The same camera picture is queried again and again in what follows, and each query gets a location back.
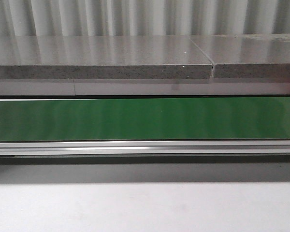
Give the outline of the grey stone slab left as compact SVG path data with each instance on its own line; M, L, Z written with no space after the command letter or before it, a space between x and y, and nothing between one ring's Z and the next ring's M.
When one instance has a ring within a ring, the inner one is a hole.
M0 36L0 79L207 79L187 36Z

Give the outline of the grey stone slab right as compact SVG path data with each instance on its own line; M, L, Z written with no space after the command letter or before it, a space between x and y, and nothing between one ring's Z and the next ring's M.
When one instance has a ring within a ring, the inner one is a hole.
M190 39L211 61L214 79L290 80L288 35L208 35Z

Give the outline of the aluminium conveyor front rail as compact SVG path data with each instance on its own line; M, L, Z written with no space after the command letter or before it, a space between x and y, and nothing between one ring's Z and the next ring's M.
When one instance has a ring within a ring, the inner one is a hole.
M290 155L290 140L0 143L0 157L222 157Z

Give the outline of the white conveyor back panel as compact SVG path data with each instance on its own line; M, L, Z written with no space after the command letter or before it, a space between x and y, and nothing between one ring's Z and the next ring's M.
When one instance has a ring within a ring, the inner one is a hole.
M0 96L290 95L290 78L0 80Z

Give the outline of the green conveyor belt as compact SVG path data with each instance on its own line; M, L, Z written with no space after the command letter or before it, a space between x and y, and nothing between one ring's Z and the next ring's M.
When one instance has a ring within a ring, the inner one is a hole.
M290 97L0 101L0 142L290 139Z

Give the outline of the white corrugated curtain backdrop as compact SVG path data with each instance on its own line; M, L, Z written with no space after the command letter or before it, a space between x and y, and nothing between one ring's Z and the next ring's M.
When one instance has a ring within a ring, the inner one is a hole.
M290 33L290 0L0 0L0 36Z

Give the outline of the grey stone slab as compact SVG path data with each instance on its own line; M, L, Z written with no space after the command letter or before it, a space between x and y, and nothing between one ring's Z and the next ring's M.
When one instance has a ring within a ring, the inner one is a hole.
M0 36L0 79L207 79L187 36Z
M211 61L214 79L290 80L288 35L208 35L190 39Z

